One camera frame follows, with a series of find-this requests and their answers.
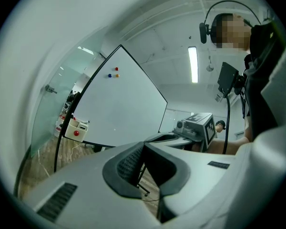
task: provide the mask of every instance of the headphones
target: headphones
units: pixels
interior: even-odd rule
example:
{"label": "headphones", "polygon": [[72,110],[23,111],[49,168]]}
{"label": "headphones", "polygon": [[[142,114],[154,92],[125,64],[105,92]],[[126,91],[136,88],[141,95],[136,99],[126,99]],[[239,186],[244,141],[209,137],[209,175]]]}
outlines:
{"label": "headphones", "polygon": [[[206,43],[206,36],[207,36],[207,35],[210,35],[209,25],[205,23],[205,22],[206,22],[206,18],[208,17],[211,8],[214,7],[215,5],[219,4],[219,3],[222,3],[222,2],[236,2],[236,3],[239,3],[239,4],[243,5],[243,6],[245,6],[246,8],[248,8],[248,9],[253,13],[253,15],[256,17],[257,21],[259,22],[259,24],[261,24],[261,22],[259,21],[258,17],[256,16],[256,14],[255,14],[247,5],[244,5],[243,3],[238,2],[238,1],[234,1],[234,0],[223,0],[223,1],[219,1],[219,2],[217,2],[217,3],[215,3],[215,4],[213,4],[213,5],[209,8],[208,13],[206,14],[206,17],[205,17],[204,22],[199,24],[200,40],[201,40],[201,42],[202,42],[203,44]],[[250,23],[249,23],[249,21],[244,20],[244,22],[245,22],[247,25],[251,26]]]}

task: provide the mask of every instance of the black cable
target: black cable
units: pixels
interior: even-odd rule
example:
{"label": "black cable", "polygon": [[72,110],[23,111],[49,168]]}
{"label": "black cable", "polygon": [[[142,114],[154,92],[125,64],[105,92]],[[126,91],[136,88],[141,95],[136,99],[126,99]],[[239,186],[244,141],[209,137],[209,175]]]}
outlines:
{"label": "black cable", "polygon": [[145,202],[153,202],[154,200],[145,200]]}
{"label": "black cable", "polygon": [[67,127],[68,127],[68,124],[72,118],[72,113],[74,113],[74,110],[76,108],[76,106],[78,105],[80,99],[81,99],[81,93],[79,94],[76,94],[73,102],[71,103],[71,106],[69,107],[69,110],[65,116],[65,119],[63,121],[63,124],[62,124],[62,127],[61,127],[61,132],[59,133],[59,136],[58,136],[58,141],[57,141],[57,145],[56,145],[56,150],[55,150],[55,157],[54,157],[54,173],[56,172],[57,170],[57,159],[58,159],[58,152],[59,152],[59,147],[60,147],[60,144],[61,144],[61,139],[63,138],[63,133],[65,134],[66,131],[67,131]]}
{"label": "black cable", "polygon": [[206,14],[206,17],[205,17],[205,20],[204,20],[204,24],[205,24],[205,22],[206,22],[206,18],[208,17],[211,8],[214,7],[215,5],[217,5],[218,3],[222,3],[222,2],[236,2],[236,3],[238,3],[238,4],[244,5],[247,9],[249,9],[249,10],[253,13],[253,15],[256,17],[257,21],[259,22],[259,24],[261,24],[261,22],[259,21],[258,17],[257,17],[256,14],[252,11],[251,8],[249,8],[247,5],[243,4],[242,2],[238,2],[238,1],[234,1],[234,0],[222,0],[222,1],[219,1],[219,2],[217,2],[217,3],[215,3],[215,4],[213,4],[213,5],[209,8],[208,13]]}
{"label": "black cable", "polygon": [[225,129],[225,145],[223,150],[223,155],[225,155],[227,151],[227,145],[228,145],[228,135],[229,135],[229,122],[230,122],[230,100],[229,97],[226,97],[227,104],[228,104],[228,116],[227,116],[227,128]]}

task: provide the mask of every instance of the wooden floor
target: wooden floor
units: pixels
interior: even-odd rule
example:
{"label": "wooden floor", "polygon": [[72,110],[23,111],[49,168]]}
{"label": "wooden floor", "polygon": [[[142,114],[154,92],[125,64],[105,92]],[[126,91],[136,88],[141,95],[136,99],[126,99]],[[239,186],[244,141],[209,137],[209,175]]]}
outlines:
{"label": "wooden floor", "polygon": [[[48,178],[46,171],[50,176],[53,174],[54,157],[57,141],[58,138],[53,136],[53,138],[40,149],[39,159],[38,154],[36,154],[33,158],[29,156],[25,161],[18,189],[18,197],[20,199],[23,199],[35,186],[37,186],[43,180]],[[82,143],[69,140],[67,138],[62,138],[58,153],[57,171],[67,166],[71,162],[72,148],[74,148],[72,154],[72,161],[86,155],[95,154],[92,147],[85,147]],[[159,201],[154,200],[159,199],[159,188],[155,184],[148,170],[145,171],[141,179],[140,185],[150,191],[150,194],[145,197],[144,195],[146,194],[146,192],[143,189],[139,188],[142,194],[142,200],[147,200],[145,201],[146,206],[148,207],[150,212],[156,216]]]}

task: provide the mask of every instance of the vent grille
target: vent grille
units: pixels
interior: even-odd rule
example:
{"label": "vent grille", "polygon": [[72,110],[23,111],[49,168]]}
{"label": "vent grille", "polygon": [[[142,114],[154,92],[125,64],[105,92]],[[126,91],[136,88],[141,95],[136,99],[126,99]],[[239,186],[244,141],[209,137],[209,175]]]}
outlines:
{"label": "vent grille", "polygon": [[140,169],[143,165],[142,150],[143,147],[136,149],[120,161],[117,166],[119,176],[134,186],[137,185]]}
{"label": "vent grille", "polygon": [[49,221],[55,222],[66,204],[69,202],[76,188],[76,185],[70,183],[63,184],[37,211],[37,214]]}

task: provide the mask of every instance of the whiteboard frame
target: whiteboard frame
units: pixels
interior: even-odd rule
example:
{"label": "whiteboard frame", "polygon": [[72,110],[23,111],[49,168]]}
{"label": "whiteboard frame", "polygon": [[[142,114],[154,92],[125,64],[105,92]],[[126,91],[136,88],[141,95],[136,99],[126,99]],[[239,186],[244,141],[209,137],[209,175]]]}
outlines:
{"label": "whiteboard frame", "polygon": [[[98,72],[101,70],[101,68],[107,63],[107,61],[114,55],[114,53],[120,49],[120,48],[123,48],[125,50],[125,52],[131,57],[131,59],[137,64],[137,66],[144,72],[144,74],[148,77],[148,79],[153,83],[153,81],[151,80],[151,78],[146,74],[146,72],[142,69],[142,67],[138,64],[138,62],[132,57],[132,55],[123,47],[122,44],[120,44],[115,50],[113,50],[113,52],[103,61],[103,63],[98,67],[98,69],[94,72],[94,74],[92,75],[92,77],[90,78],[90,80],[87,82],[87,84],[85,85],[84,89],[82,90],[81,94],[79,95],[79,97],[77,99],[74,99],[71,106],[70,106],[70,109],[69,109],[69,112],[68,114],[66,115],[65,117],[65,120],[64,120],[64,126],[61,128],[61,134],[64,138],[67,138],[67,139],[70,139],[72,140],[71,138],[68,138],[65,136],[66,134],[66,130],[67,130],[67,127],[68,127],[68,124],[71,120],[71,115],[74,113],[78,103],[80,102],[82,96],[85,94],[85,91],[87,90],[87,88],[89,87],[90,83],[93,81],[93,79],[95,78],[95,76],[98,74]],[[155,83],[153,83],[153,85],[155,86],[155,88],[158,90],[158,92],[160,93],[160,95],[162,96],[162,98],[166,101],[166,106],[165,106],[165,110],[167,108],[167,100],[165,99],[165,97],[163,96],[163,94],[159,91],[158,87],[155,85]],[[163,116],[162,116],[162,120],[161,120],[161,123],[160,123],[160,126],[159,126],[159,129],[158,129],[158,133],[160,133],[160,128],[161,128],[161,124],[162,124],[162,121],[163,121],[163,118],[164,118],[164,114],[165,114],[165,111],[163,113]],[[97,144],[97,143],[91,143],[91,142],[87,142],[87,141],[82,141],[82,143],[85,143],[85,144],[90,144],[90,145],[94,145],[94,146],[102,146],[102,147],[116,147],[116,146],[108,146],[108,145],[103,145],[103,144]]]}

